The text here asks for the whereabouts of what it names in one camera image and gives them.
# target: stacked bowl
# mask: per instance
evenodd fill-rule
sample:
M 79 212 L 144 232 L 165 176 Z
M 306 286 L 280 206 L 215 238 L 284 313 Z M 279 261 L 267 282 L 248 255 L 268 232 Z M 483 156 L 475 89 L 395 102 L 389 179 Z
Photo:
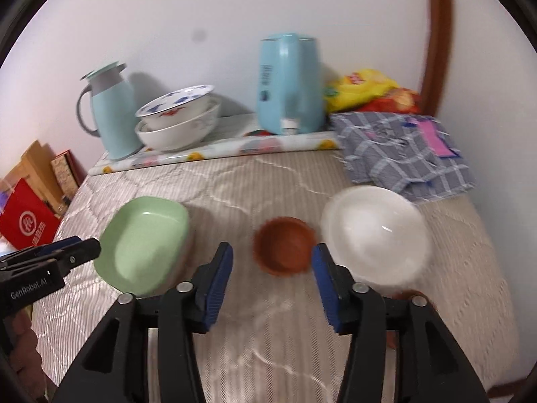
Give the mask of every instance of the stacked bowl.
M 220 102 L 210 95 L 212 85 L 170 92 L 136 112 L 141 121 L 135 131 L 149 148 L 177 151 L 201 141 L 215 127 Z

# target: pink patch on cloth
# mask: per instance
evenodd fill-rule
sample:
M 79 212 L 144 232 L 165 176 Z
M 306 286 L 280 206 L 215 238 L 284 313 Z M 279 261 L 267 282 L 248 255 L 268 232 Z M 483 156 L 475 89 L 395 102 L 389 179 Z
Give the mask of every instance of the pink patch on cloth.
M 433 121 L 418 121 L 415 118 L 411 118 L 409 121 L 418 126 L 426 144 L 438 157 L 457 157 L 457 154 L 453 153 L 446 143 L 440 139 Z

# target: bowl with blue floral pattern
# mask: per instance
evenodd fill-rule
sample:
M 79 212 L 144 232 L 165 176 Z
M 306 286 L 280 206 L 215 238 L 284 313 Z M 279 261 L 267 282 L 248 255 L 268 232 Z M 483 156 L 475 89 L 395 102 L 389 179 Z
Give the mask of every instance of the bowl with blue floral pattern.
M 198 85 L 170 92 L 138 109 L 136 116 L 150 130 L 175 126 L 205 112 L 213 90 L 213 85 Z

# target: yellow snack bag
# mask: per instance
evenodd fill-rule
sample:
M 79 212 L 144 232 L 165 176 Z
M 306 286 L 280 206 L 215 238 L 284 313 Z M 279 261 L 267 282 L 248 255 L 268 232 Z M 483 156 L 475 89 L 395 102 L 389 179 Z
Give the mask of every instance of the yellow snack bag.
M 325 88 L 327 112 L 361 106 L 398 87 L 399 84 L 395 80 L 389 79 L 380 71 L 363 69 L 353 72 L 350 76 L 341 77 Z

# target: light green plastic container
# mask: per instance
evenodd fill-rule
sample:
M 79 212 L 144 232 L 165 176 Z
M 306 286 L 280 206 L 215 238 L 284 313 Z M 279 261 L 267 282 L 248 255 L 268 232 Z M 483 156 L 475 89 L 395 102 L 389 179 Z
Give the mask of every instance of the light green plastic container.
M 192 238 L 189 214 L 182 204 L 138 197 L 123 205 L 106 226 L 95 270 L 122 292 L 158 295 L 177 282 Z

